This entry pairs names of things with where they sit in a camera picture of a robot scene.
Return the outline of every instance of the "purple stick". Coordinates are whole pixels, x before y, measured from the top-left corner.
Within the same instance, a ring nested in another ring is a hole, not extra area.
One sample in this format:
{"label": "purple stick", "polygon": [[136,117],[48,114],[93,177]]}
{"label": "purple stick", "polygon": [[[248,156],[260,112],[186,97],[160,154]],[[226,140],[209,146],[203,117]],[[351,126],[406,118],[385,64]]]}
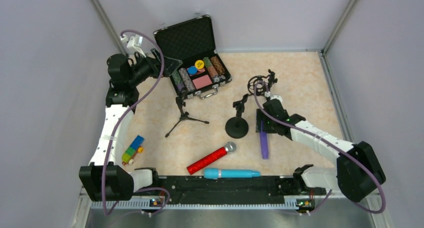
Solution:
{"label": "purple stick", "polygon": [[262,153],[262,159],[268,160],[269,158],[268,136],[267,136],[267,133],[264,132],[264,121],[260,122],[259,139],[260,139],[260,152]]}

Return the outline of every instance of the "red glitter microphone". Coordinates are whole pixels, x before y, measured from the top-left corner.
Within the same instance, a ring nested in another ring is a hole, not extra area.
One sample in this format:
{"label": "red glitter microphone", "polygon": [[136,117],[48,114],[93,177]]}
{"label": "red glitter microphone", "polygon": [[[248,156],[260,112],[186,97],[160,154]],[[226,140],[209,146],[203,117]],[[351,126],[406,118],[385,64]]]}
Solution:
{"label": "red glitter microphone", "polygon": [[190,173],[190,175],[193,175],[194,173],[209,166],[211,163],[225,156],[226,154],[233,153],[236,150],[236,148],[237,147],[236,147],[236,144],[234,144],[234,142],[232,141],[227,142],[223,147],[215,150],[214,152],[208,154],[207,156],[189,165],[187,167],[187,171],[188,173]]}

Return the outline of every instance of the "gray wall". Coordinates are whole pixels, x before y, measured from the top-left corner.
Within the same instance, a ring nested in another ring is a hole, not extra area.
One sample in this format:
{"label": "gray wall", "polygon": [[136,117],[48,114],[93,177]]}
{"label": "gray wall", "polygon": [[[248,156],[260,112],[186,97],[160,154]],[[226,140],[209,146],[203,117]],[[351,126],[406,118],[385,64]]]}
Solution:
{"label": "gray wall", "polygon": [[68,227],[116,49],[89,0],[0,0],[0,11],[0,227]]}
{"label": "gray wall", "polygon": [[422,227],[424,2],[360,0],[328,58],[356,141],[373,147],[396,227]]}
{"label": "gray wall", "polygon": [[211,14],[218,50],[321,49],[349,0],[100,0],[116,31]]}

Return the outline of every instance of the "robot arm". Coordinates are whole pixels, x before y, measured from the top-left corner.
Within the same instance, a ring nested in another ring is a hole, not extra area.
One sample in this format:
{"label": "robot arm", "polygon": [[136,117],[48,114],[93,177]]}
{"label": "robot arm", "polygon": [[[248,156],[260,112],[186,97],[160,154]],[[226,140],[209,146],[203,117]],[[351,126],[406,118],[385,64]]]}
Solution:
{"label": "robot arm", "polygon": [[[130,38],[128,44],[134,46],[135,38]],[[136,112],[135,107],[119,124],[114,137],[110,137],[118,119],[139,99],[137,86],[147,78],[158,78],[160,74],[160,59],[158,52],[152,49],[156,58],[140,55],[136,50],[134,59],[124,54],[114,54],[107,59],[107,72],[109,73],[109,89],[106,95],[105,120],[95,153],[87,166],[79,169],[79,178],[92,201],[102,200],[102,169],[106,158],[106,150],[112,140],[110,155],[106,166],[105,195],[107,201],[129,200],[133,192],[149,186],[153,182],[151,169],[138,169],[127,173],[122,168],[122,155],[125,151],[124,142],[128,126]],[[177,69],[180,60],[164,59],[165,70],[163,75]]]}
{"label": "robot arm", "polygon": [[312,136],[270,119],[266,120],[270,128],[279,135],[310,147],[315,152],[331,161],[336,167],[322,168],[313,165],[305,165],[304,167],[296,169],[293,176],[299,180],[302,186],[340,190],[348,199],[354,202],[361,201],[376,189],[374,182],[359,166],[347,157],[340,155],[335,149],[324,143],[322,139],[327,140],[362,163],[374,174],[380,184],[386,181],[386,176],[376,154],[368,143],[362,141],[355,144],[342,140],[316,128],[298,114],[289,116],[282,106],[281,97],[278,95],[273,95],[269,101],[263,104],[263,108],[274,118],[315,134],[315,136]]}

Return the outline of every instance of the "yellow poker chip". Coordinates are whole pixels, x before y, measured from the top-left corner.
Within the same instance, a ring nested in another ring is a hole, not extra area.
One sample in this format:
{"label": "yellow poker chip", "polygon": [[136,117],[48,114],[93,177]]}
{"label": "yellow poker chip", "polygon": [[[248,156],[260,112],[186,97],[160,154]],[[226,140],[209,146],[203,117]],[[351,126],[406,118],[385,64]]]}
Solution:
{"label": "yellow poker chip", "polygon": [[194,63],[194,67],[196,67],[196,69],[201,70],[205,67],[205,63],[203,62],[203,60],[199,59],[198,61],[196,61],[196,63]]}

